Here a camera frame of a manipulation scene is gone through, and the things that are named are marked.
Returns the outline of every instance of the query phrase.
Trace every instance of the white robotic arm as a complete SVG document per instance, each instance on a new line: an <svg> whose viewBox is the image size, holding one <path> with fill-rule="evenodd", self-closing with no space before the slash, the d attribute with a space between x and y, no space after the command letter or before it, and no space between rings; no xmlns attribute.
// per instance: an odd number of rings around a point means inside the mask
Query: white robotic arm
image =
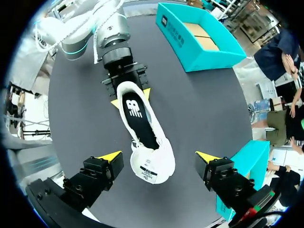
<svg viewBox="0 0 304 228"><path fill-rule="evenodd" d="M69 60L78 59L86 51L89 38L94 35L94 63L98 62L97 47L105 48L115 40L127 41L129 27L122 8L124 0L100 0L93 10L62 22L53 17L42 18L35 26L37 48L49 51L60 47ZM43 48L40 37L50 46Z"/></svg>

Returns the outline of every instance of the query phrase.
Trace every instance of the cable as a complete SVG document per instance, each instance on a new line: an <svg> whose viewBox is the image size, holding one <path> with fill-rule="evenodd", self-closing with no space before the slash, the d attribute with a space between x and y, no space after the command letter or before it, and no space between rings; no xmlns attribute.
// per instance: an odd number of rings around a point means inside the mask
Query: cable
<svg viewBox="0 0 304 228"><path fill-rule="evenodd" d="M48 119L48 114L47 114L47 117L46 117L46 109L47 109L47 112L48 112L48 106L46 106L46 103L48 102L48 99L46 101L44 101L44 104L43 104L43 115L44 115L44 118Z"/></svg>
<svg viewBox="0 0 304 228"><path fill-rule="evenodd" d="M28 127L28 126L32 126L32 125L35 125L35 124L44 123L44 122L47 122L47 121L49 121L49 120L40 121L38 123L31 123L31 124L25 125L24 127Z"/></svg>
<svg viewBox="0 0 304 228"><path fill-rule="evenodd" d="M97 52L97 33L99 29L122 7L124 3L124 0L120 0L114 11L110 14L110 16L102 22L98 27L96 28L93 36L93 54L94 54L94 64L98 63L98 52Z"/></svg>
<svg viewBox="0 0 304 228"><path fill-rule="evenodd" d="M101 1L99 0L97 2L97 4L94 6L93 10L87 12L87 14L89 15L82 23L80 23L77 27L75 27L72 31L68 32L67 34L65 34L61 39L59 39L59 41L57 41L55 44L49 46L48 48L41 48L40 45L37 45L36 42L36 47L39 51L41 52L47 52L50 51L52 49L54 49L55 47L57 47L62 41L64 41L67 37L71 36L72 34L74 34L78 29L80 29L84 24L86 24L91 17L100 9L102 8L108 1L110 0L106 0L106 1ZM38 39L38 28L37 28L37 24L35 24L35 40Z"/></svg>
<svg viewBox="0 0 304 228"><path fill-rule="evenodd" d="M43 124L43 123L41 124L40 122L39 122L39 123L36 123L36 122L30 121L30 120L24 120L24 119L15 118L15 117L7 116L7 115L4 115L4 118L7 118L7 119L9 119L9 120L16 120L16 121L22 121L22 122L29 122L29 123L32 123L32 124L39 124L39 125L42 125L42 126L49 127L48 125Z"/></svg>
<svg viewBox="0 0 304 228"><path fill-rule="evenodd" d="M281 215L281 216L283 216L283 215L285 215L285 213L282 212L282 211L272 211L272 212L263 213L263 214L260 214L260 215L255 215L254 217L245 219L245 220L231 226L230 228L245 228L245 227L248 227L253 222L255 222L256 220L265 218L265 217L270 216L270 215Z"/></svg>

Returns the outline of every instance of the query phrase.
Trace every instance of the black insole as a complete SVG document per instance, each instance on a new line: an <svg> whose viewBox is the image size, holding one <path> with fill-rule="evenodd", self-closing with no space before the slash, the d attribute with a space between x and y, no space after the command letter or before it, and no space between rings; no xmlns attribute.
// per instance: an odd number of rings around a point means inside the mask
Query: black insole
<svg viewBox="0 0 304 228"><path fill-rule="evenodd" d="M158 149L156 137L149 124L143 101L136 93L123 95L123 110L129 126L145 147Z"/></svg>

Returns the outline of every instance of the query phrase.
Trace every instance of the black round table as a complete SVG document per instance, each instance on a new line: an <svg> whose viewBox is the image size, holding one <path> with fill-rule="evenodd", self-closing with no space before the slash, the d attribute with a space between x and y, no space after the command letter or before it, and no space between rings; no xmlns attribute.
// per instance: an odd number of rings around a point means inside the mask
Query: black round table
<svg viewBox="0 0 304 228"><path fill-rule="evenodd" d="M185 73L155 16L128 19L134 60L148 66L150 103L169 138L176 169L159 185L130 167L131 137L93 64L92 39L76 61L58 53L49 89L52 139L67 178L90 156L123 151L124 169L90 211L117 228L203 228L220 217L216 194L194 168L195 151L231 157L252 139L247 105L232 69Z"/></svg>

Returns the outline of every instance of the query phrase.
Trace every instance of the white sneaker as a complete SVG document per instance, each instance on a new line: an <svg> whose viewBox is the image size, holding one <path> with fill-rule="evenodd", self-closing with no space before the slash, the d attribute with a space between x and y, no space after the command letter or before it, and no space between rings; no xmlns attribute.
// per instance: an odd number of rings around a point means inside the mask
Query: white sneaker
<svg viewBox="0 0 304 228"><path fill-rule="evenodd" d="M159 148L154 150L145 147L137 137L135 131L128 124L124 114L123 95L129 92L136 93L143 102L145 110L139 110L138 106L132 106L130 113L132 116L142 116L146 113L150 127L156 137ZM139 178L151 184L164 183L175 170L175 158L169 140L166 138L162 127L160 126L149 101L144 96L143 91L133 82L126 81L117 87L117 99L120 116L126 129L133 138L131 149L133 151L130 157L130 164L133 172Z"/></svg>

